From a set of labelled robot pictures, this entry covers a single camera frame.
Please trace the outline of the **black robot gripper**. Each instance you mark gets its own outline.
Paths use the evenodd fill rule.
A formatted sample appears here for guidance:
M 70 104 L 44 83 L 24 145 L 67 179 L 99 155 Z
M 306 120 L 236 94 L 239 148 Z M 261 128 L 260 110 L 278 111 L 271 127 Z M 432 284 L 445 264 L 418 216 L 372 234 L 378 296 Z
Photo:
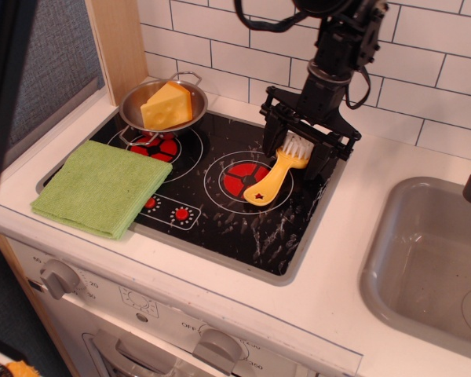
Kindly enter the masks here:
M 262 151 L 267 157 L 275 155 L 287 131 L 312 142 L 315 147 L 305 169 L 305 180 L 328 180 L 338 158 L 348 159 L 361 134 L 340 114 L 342 101 L 351 109 L 361 102 L 349 102 L 349 84 L 354 71 L 344 75 L 329 75 L 314 61 L 308 63 L 308 77 L 300 93 L 269 86 L 260 113 L 265 117 Z

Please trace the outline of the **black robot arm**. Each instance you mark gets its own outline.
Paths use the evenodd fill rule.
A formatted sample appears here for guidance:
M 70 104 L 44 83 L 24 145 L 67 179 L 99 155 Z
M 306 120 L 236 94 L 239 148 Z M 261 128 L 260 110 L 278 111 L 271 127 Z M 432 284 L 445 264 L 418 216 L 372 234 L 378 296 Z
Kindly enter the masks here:
M 317 52 L 308 64 L 308 77 L 300 93 L 274 86 L 267 88 L 261 114 L 265 117 L 263 152 L 273 156 L 287 132 L 291 131 L 313 145 L 305 168 L 305 179 L 327 180 L 342 159 L 348 160 L 360 132 L 342 116 L 345 102 L 357 109 L 360 103 L 349 100 L 349 84 L 355 72 L 367 77 L 366 64 L 379 50 L 378 32 L 385 12 L 384 1 L 297 1 L 297 15 L 273 25 L 282 31 L 307 16 L 321 20 Z

